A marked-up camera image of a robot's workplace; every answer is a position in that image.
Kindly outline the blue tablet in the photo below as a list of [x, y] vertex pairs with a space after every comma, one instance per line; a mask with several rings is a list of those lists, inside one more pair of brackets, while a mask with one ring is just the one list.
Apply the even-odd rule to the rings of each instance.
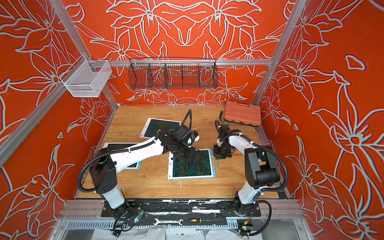
[[191, 161], [169, 153], [168, 180], [215, 178], [214, 155], [212, 149], [202, 149], [201, 160]]
[[[119, 149], [124, 149], [128, 148], [131, 146], [134, 146], [138, 143], [104, 143], [103, 148], [107, 148], [109, 151], [111, 150], [119, 150]], [[139, 170], [141, 168], [141, 161], [134, 163], [128, 167], [125, 168], [125, 170]]]

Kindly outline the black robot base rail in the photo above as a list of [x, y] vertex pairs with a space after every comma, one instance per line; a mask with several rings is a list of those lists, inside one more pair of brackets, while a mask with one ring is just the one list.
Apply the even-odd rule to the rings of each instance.
[[151, 215], [208, 214], [222, 217], [260, 217], [257, 204], [235, 209], [233, 199], [127, 199], [137, 213]]

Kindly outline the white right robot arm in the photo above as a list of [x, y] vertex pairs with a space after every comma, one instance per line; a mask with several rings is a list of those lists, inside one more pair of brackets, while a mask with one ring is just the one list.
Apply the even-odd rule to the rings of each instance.
[[231, 130], [228, 125], [215, 121], [218, 132], [217, 144], [214, 145], [216, 160], [231, 158], [238, 150], [244, 155], [246, 182], [235, 193], [234, 211], [244, 216], [260, 201], [265, 192], [283, 190], [289, 180], [289, 173], [282, 158], [270, 147], [253, 142], [239, 130]]

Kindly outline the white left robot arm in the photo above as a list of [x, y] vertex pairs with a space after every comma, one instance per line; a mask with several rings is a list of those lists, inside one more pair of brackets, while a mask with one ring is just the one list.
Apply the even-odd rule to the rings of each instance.
[[199, 134], [192, 130], [192, 110], [189, 109], [176, 129], [157, 130], [154, 137], [128, 148], [101, 149], [84, 165], [77, 178], [82, 193], [96, 192], [109, 210], [128, 208], [129, 204], [118, 186], [117, 174], [126, 167], [145, 159], [172, 153], [196, 163], [201, 161], [201, 151], [193, 147]]

